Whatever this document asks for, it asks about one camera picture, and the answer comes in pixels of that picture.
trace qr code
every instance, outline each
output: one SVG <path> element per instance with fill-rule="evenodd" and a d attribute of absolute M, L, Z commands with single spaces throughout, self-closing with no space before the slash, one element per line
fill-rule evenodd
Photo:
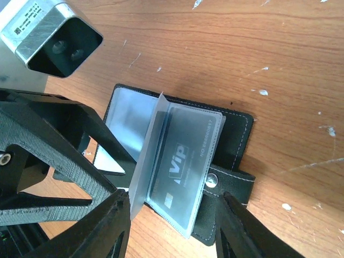
<path fill-rule="evenodd" d="M 21 31 L 20 28 L 16 28 L 16 29 L 15 29 L 15 34 L 16 34 L 16 35 L 19 35 L 21 32 L 22 32 L 22 31 Z"/>

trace metal bolt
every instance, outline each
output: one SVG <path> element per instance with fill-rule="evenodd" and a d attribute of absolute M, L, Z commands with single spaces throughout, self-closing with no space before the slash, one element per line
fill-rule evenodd
<path fill-rule="evenodd" d="M 6 152 L 0 152 L 0 166 L 7 165 L 11 160 L 11 154 Z"/>
<path fill-rule="evenodd" d="M 209 173 L 206 176 L 205 184 L 209 188 L 214 188 L 218 184 L 219 180 L 217 178 L 217 175 L 213 173 Z"/>

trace silver depth camera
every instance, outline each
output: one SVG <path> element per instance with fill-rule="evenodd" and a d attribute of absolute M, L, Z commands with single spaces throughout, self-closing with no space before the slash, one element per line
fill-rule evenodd
<path fill-rule="evenodd" d="M 47 75 L 68 77 L 102 41 L 64 0 L 0 0 L 0 88 L 42 92 Z"/>

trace wooden table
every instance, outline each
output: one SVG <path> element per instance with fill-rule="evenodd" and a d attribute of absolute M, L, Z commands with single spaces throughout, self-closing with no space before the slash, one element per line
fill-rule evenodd
<path fill-rule="evenodd" d="M 74 2 L 105 41 L 70 78 L 50 78 L 47 92 L 101 117 L 116 83 L 252 114 L 241 163 L 257 177 L 249 211 L 307 257 L 344 256 L 342 0 Z M 49 178 L 30 191 L 85 196 Z M 53 237 L 71 223 L 42 225 Z M 127 257 L 215 256 L 146 207 L 132 223 Z"/>

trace camera lens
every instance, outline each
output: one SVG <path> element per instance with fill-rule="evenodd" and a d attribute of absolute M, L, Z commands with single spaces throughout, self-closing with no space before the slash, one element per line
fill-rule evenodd
<path fill-rule="evenodd" d="M 78 49 L 78 50 L 74 51 L 74 53 L 71 55 L 70 58 L 72 61 L 76 61 L 76 60 L 79 60 L 80 58 L 82 58 L 83 55 L 84 55 L 84 50 Z"/>
<path fill-rule="evenodd" d="M 59 40 L 58 42 L 56 42 L 53 46 L 53 53 L 58 55 L 63 53 L 63 51 L 65 51 L 67 48 L 67 42 L 64 40 Z"/>

